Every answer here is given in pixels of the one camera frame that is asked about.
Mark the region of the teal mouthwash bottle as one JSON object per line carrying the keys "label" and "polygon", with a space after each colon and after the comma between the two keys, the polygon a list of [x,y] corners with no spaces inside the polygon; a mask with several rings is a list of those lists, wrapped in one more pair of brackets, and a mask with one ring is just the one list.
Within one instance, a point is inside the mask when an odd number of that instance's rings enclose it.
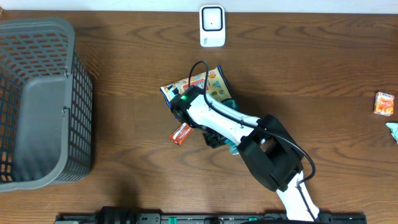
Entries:
{"label": "teal mouthwash bottle", "polygon": [[[237,102],[234,100],[234,99],[227,99],[227,100],[224,100],[223,102],[222,102],[222,104],[224,104],[224,105],[226,105],[227,107],[229,107],[229,108],[231,108],[231,109],[233,109],[233,110],[238,110],[238,108],[239,108],[239,106],[238,106],[238,104],[237,104]],[[229,146],[229,152],[232,154],[232,155],[237,155],[237,154],[239,154],[239,152],[238,152],[238,150],[237,150],[237,145],[234,143],[234,142],[232,142],[231,140],[229,140],[229,139],[226,139],[225,141],[224,141],[224,143],[225,144],[227,144],[228,146]]]}

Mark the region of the red snack stick packet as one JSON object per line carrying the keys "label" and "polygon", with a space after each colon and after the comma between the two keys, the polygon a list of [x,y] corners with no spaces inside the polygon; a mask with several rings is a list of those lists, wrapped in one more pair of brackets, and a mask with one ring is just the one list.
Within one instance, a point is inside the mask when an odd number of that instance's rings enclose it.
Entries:
{"label": "red snack stick packet", "polygon": [[182,145],[186,138],[189,137],[193,128],[191,128],[187,123],[182,123],[170,136],[169,139],[177,145]]}

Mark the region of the orange tissue pack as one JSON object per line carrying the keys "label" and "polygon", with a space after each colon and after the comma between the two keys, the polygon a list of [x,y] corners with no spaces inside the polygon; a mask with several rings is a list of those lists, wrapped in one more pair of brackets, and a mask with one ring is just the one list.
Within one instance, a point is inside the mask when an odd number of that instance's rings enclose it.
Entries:
{"label": "orange tissue pack", "polygon": [[394,98],[394,95],[383,93],[381,91],[377,92],[374,102],[374,114],[383,116],[394,114]]}

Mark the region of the small teal wipes packet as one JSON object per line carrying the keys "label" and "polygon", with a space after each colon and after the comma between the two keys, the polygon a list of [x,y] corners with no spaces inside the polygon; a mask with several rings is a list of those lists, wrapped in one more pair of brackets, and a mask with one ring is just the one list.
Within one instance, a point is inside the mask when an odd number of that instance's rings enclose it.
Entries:
{"label": "small teal wipes packet", "polygon": [[391,136],[398,143],[398,123],[386,123],[386,126],[390,129]]}

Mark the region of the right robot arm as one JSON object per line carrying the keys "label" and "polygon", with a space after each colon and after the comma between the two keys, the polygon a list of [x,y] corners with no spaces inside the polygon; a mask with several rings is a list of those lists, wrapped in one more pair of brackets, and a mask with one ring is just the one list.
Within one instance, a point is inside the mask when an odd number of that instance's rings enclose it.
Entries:
{"label": "right robot arm", "polygon": [[175,95],[170,110],[181,123],[212,130],[232,141],[252,176],[278,194],[289,220],[320,219],[305,186],[316,173],[315,164],[277,118],[242,114],[197,86]]}

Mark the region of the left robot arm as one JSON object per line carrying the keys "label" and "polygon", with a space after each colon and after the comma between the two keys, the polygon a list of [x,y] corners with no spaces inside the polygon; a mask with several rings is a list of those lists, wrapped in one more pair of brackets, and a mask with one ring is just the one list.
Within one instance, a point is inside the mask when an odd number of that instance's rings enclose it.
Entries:
{"label": "left robot arm", "polygon": [[103,207],[97,216],[97,224],[136,224],[135,214],[126,208]]}

